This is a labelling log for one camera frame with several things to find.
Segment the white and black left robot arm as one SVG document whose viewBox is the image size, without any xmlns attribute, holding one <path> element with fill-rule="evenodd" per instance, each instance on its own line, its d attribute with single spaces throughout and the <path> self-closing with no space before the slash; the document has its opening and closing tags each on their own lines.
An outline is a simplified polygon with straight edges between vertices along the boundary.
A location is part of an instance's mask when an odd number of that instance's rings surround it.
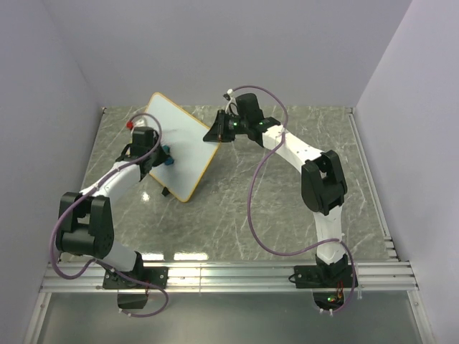
<svg viewBox="0 0 459 344">
<path fill-rule="evenodd" d="M 162 130 L 150 127 L 134 128 L 131 142 L 104 176 L 91 187 L 62 196 L 50 242 L 53 268 L 59 276 L 73 280 L 82 272 L 66 275 L 58 270 L 56 250 L 90 257 L 93 262 L 120 272 L 121 282 L 129 288 L 143 284 L 146 272 L 140 254 L 114 239 L 111 206 L 153 167 L 168 160 L 169 155 L 161 146 L 161 134 Z"/>
</svg>

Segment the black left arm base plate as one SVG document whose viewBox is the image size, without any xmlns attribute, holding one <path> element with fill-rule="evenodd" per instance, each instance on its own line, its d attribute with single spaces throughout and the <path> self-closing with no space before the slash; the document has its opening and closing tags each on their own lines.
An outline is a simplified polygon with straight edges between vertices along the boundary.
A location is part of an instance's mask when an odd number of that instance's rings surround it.
<svg viewBox="0 0 459 344">
<path fill-rule="evenodd" d="M 140 280 L 141 282 L 156 285 L 162 289 L 165 289 L 169 274 L 169 268 L 144 267 L 143 272 L 140 274 L 135 274 L 134 272 L 124 272 L 124 274 L 131 279 Z M 103 279 L 104 290 L 133 290 L 141 288 L 146 288 L 146 286 L 125 279 L 115 272 L 105 272 Z"/>
</svg>

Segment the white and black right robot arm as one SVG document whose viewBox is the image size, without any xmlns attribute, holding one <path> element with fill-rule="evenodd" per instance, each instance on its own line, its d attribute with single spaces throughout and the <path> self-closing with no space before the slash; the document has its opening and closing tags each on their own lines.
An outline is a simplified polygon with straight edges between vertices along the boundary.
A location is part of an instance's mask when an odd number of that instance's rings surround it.
<svg viewBox="0 0 459 344">
<path fill-rule="evenodd" d="M 218 110 L 209 132 L 208 143 L 230 143 L 237 135 L 247 138 L 277 154 L 301 175 L 301 198 L 313 213 L 316 226 L 316 276 L 327 287 L 344 275 L 349 254 L 342 244 L 341 214 L 347 184 L 339 155 L 324 152 L 290 133 L 286 122 L 266 117 L 257 96 L 246 93 L 235 97 L 231 90 L 224 95 L 225 109 Z"/>
</svg>

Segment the yellow framed whiteboard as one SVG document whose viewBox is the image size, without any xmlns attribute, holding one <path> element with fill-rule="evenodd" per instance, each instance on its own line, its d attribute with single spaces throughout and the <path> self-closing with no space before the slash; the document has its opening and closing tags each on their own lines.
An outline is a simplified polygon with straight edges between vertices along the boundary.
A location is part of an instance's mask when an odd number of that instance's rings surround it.
<svg viewBox="0 0 459 344">
<path fill-rule="evenodd" d="M 216 154 L 219 143 L 203 137 L 209 127 L 159 92 L 152 95 L 146 109 L 146 124 L 155 128 L 154 116 L 161 124 L 161 146 L 168 146 L 174 162 L 152 168 L 150 175 L 182 203 L 191 198 Z"/>
</svg>

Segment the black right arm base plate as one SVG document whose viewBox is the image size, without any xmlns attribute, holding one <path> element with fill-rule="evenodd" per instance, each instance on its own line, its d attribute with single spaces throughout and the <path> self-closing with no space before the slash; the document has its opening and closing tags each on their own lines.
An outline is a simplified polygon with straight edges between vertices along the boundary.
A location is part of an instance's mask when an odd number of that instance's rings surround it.
<svg viewBox="0 0 459 344">
<path fill-rule="evenodd" d="M 343 271 L 332 275 L 316 265 L 296 265 L 288 281 L 297 289 L 336 289 L 337 287 L 351 287 L 353 272 L 348 265 Z"/>
</svg>

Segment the blue whiteboard eraser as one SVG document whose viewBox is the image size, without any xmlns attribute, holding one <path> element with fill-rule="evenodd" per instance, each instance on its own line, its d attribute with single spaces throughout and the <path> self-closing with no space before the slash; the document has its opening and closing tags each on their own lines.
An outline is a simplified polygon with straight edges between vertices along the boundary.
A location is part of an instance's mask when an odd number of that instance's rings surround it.
<svg viewBox="0 0 459 344">
<path fill-rule="evenodd" d="M 163 149 L 164 153 L 166 154 L 166 160 L 164 161 L 164 165 L 165 166 L 172 165 L 174 163 L 174 159 L 171 156 L 170 147 L 168 145 L 163 145 L 162 149 Z"/>
</svg>

